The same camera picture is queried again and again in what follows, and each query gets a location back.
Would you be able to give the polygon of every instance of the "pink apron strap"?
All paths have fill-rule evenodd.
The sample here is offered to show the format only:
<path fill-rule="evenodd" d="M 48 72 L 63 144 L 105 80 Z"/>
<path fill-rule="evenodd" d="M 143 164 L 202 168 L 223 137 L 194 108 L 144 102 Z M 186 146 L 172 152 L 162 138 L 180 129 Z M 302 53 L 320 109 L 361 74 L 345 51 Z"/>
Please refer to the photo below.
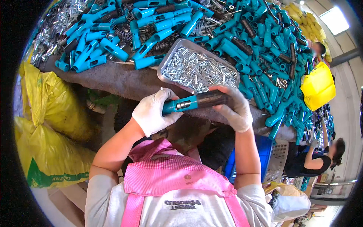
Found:
<path fill-rule="evenodd" d="M 122 216 L 121 227 L 139 226 L 144 198 L 143 195 L 129 194 Z"/>
<path fill-rule="evenodd" d="M 242 210 L 236 196 L 224 197 L 236 227 L 250 227 L 245 212 Z"/>

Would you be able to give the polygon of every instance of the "blue plastic crate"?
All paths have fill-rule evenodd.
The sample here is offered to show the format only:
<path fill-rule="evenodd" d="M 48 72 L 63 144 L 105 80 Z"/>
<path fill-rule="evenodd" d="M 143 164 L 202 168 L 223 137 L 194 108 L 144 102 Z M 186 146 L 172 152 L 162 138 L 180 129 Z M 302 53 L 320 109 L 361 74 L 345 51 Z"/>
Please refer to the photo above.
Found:
<path fill-rule="evenodd" d="M 266 136 L 255 135 L 258 155 L 261 162 L 261 181 L 264 180 L 267 167 L 269 166 L 271 150 L 272 150 L 272 140 Z M 236 163 L 234 161 L 234 150 L 228 158 L 226 166 L 224 168 L 224 175 L 228 178 L 231 183 L 234 183 L 234 174 L 236 173 Z"/>

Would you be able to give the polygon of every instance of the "grey cloth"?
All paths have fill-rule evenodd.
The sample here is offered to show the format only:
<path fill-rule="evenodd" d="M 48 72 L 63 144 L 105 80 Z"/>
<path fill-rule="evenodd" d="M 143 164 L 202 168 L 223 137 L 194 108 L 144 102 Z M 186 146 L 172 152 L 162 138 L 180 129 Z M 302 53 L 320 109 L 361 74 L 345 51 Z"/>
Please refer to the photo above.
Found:
<path fill-rule="evenodd" d="M 179 98 L 185 98 L 191 95 L 191 93 L 176 85 L 167 84 L 159 80 L 156 70 L 153 69 L 145 68 L 135 70 L 133 65 L 108 61 L 106 64 L 99 65 L 81 73 L 71 71 L 63 72 L 54 65 L 58 58 L 58 56 L 50 56 L 46 64 L 43 65 L 42 71 L 54 71 L 61 79 L 70 83 L 80 84 L 87 88 L 107 91 L 111 94 L 137 101 L 156 93 L 160 90 L 160 87 L 172 89 Z M 253 116 L 252 126 L 254 132 L 258 135 L 268 136 L 271 128 L 265 126 L 267 116 L 262 115 L 264 112 L 255 106 L 251 105 L 250 109 Z M 227 120 L 212 108 L 194 109 L 185 111 L 184 113 L 193 117 L 228 124 Z M 276 139 L 283 139 L 290 142 L 296 141 L 296 131 L 292 127 L 282 125 L 276 135 Z"/>

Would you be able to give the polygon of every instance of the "pink apron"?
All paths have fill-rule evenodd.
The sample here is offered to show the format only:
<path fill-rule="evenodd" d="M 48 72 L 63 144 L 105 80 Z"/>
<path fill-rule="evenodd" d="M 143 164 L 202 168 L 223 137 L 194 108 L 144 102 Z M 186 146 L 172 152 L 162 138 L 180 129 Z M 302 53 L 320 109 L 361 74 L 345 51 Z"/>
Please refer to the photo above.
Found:
<path fill-rule="evenodd" d="M 172 190 L 214 191 L 224 198 L 236 226 L 250 226 L 228 179 L 197 160 L 181 155 L 164 138 L 143 141 L 130 152 L 134 161 L 125 173 L 125 192 L 129 193 L 121 227 L 140 224 L 145 196 L 161 196 Z"/>

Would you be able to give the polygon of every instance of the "pile of teal parts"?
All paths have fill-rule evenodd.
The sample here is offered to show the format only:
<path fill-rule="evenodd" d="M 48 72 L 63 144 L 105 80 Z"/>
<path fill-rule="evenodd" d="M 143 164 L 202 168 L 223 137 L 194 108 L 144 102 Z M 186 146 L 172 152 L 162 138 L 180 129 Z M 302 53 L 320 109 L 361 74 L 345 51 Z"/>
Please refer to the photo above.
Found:
<path fill-rule="evenodd" d="M 128 9 L 124 3 L 133 3 L 134 8 Z M 269 138 L 274 140 L 284 123 L 296 129 L 298 144 L 305 128 L 312 127 L 312 113 L 300 89 L 301 77 L 313 69 L 305 37 L 285 10 L 265 0 L 227 0 L 225 7 L 235 11 L 231 20 L 213 29 L 210 35 L 192 37 L 190 34 L 202 18 L 216 21 L 225 17 L 191 0 L 107 0 L 101 5 L 89 4 L 88 12 L 67 30 L 67 45 L 56 66 L 82 72 L 106 63 L 107 53 L 127 61 L 129 54 L 117 46 L 120 39 L 114 28 L 128 22 L 135 68 L 155 66 L 164 55 L 145 57 L 146 54 L 156 43 L 177 32 L 193 42 L 204 43 L 206 49 L 219 56 L 225 53 L 233 58 L 241 74 L 240 91 L 271 115 L 265 122 L 272 127 Z M 150 23 L 155 33 L 141 43 L 139 29 Z M 285 87 L 277 86 L 278 81 L 284 80 Z"/>

